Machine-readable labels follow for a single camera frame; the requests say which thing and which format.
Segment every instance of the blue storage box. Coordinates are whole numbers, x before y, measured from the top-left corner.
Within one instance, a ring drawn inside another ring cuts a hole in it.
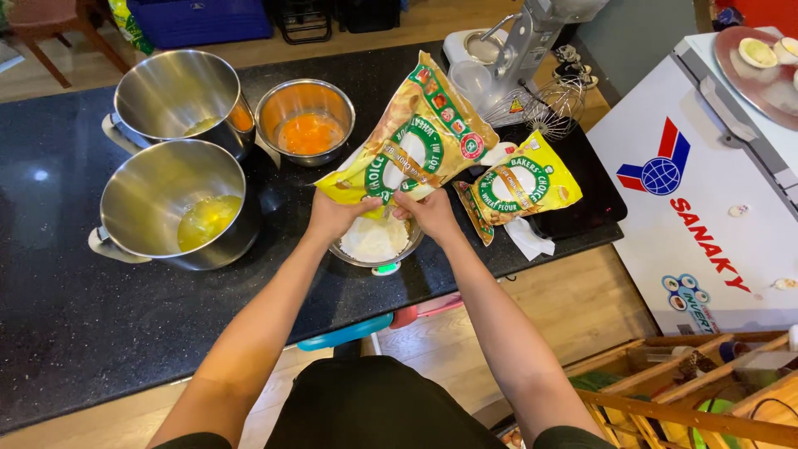
[[[270,38],[260,0],[128,0],[130,13],[158,48]]]

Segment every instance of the blue globe logo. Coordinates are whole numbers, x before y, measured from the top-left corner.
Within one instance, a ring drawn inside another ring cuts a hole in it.
[[[654,195],[667,195],[679,186],[679,168],[667,157],[655,157],[643,165],[640,180],[643,187]]]

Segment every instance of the plate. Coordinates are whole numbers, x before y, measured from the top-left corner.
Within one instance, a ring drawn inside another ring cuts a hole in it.
[[[779,38],[764,31],[733,26],[715,38],[715,58],[737,92],[765,116],[787,129],[798,131],[798,90],[792,85],[796,66],[758,69],[743,61],[740,41],[754,38],[774,46]]]

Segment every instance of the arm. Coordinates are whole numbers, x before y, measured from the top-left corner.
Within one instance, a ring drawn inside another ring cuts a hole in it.
[[[317,190],[305,235],[266,287],[233,318],[205,356],[147,448],[195,432],[223,436],[233,447],[294,326],[316,268],[330,244],[377,198],[339,205]]]
[[[522,433],[534,441],[554,426],[573,426],[603,438],[557,358],[521,308],[499,286],[460,230],[443,189],[416,203],[394,194],[428,235],[443,248],[452,265],[476,338],[516,413]]]

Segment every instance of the flour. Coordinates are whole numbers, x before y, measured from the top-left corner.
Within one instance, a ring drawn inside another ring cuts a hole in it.
[[[341,237],[341,250],[361,262],[386,262],[407,248],[409,236],[405,222],[392,214],[386,218],[355,218]]]

